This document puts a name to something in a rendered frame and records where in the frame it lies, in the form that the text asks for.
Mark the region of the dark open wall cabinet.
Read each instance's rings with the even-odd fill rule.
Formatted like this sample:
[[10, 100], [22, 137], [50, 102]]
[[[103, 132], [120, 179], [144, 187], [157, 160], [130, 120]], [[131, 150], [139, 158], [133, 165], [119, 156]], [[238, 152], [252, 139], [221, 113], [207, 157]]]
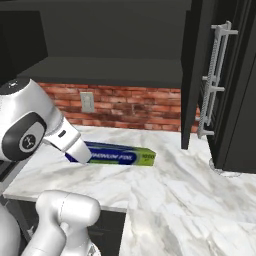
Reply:
[[44, 83], [179, 88], [192, 0], [0, 0], [39, 11], [48, 56], [18, 74]]

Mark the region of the white wall outlet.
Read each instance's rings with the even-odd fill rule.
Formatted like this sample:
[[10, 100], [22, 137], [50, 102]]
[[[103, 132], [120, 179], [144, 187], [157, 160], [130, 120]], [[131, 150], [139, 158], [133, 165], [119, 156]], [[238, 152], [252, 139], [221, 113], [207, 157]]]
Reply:
[[92, 92], [80, 93], [82, 111], [86, 113], [94, 112], [94, 95]]

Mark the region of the tall black cabinet unit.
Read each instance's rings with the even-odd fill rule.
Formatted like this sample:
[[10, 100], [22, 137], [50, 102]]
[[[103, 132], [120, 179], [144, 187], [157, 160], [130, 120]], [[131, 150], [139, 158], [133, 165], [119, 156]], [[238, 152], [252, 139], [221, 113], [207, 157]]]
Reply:
[[232, 23], [207, 138], [210, 166], [227, 174], [256, 173], [256, 0], [217, 0], [213, 25]]

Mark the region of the dark cabinet door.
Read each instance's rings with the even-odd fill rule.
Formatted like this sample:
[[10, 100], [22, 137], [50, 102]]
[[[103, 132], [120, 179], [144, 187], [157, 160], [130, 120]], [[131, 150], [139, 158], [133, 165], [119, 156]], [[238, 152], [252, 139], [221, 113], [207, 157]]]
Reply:
[[181, 148], [188, 149], [216, 0], [192, 0], [187, 12], [181, 63]]
[[39, 11], [0, 11], [0, 86], [47, 56]]

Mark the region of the blue green aluminum foil box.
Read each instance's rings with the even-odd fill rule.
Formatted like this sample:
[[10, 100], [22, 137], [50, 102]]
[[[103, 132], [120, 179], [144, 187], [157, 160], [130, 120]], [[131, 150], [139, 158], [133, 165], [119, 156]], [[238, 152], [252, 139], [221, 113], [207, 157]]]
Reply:
[[85, 141], [91, 154], [83, 164], [153, 166], [156, 153], [148, 148]]

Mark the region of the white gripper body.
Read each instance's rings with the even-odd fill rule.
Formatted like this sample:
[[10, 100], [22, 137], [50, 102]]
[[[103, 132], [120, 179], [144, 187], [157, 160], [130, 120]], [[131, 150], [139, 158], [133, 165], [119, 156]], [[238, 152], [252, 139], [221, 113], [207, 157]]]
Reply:
[[86, 164], [91, 158], [91, 151], [82, 138], [67, 138], [66, 152], [81, 164]]

